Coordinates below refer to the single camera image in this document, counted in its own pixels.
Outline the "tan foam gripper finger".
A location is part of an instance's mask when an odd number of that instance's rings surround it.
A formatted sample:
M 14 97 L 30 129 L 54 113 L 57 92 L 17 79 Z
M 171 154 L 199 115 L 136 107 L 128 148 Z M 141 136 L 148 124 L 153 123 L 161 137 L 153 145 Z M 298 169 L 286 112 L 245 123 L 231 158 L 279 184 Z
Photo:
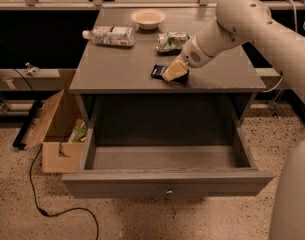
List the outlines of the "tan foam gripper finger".
M 188 66 L 186 63 L 176 60 L 174 61 L 162 74 L 162 77 L 166 81 L 172 81 L 176 78 L 180 78 L 188 72 Z

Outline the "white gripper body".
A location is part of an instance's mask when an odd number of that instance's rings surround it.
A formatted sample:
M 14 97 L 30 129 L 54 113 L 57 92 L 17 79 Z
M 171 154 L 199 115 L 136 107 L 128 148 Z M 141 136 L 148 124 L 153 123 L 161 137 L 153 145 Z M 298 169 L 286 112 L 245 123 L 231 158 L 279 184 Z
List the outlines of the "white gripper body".
M 213 59 L 213 56 L 206 54 L 201 49 L 196 35 L 183 45 L 181 57 L 183 61 L 192 68 L 201 68 Z

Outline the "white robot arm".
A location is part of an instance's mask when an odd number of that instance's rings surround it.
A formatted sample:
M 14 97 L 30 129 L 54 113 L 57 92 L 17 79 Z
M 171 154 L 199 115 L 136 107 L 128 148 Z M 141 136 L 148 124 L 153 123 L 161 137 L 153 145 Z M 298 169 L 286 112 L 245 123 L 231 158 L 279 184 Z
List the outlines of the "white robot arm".
M 183 45 L 163 78 L 179 78 L 243 42 L 281 72 L 305 103 L 305 37 L 275 21 L 260 0 L 218 0 L 215 18 Z M 305 139 L 288 154 L 281 171 L 269 240 L 305 240 Z

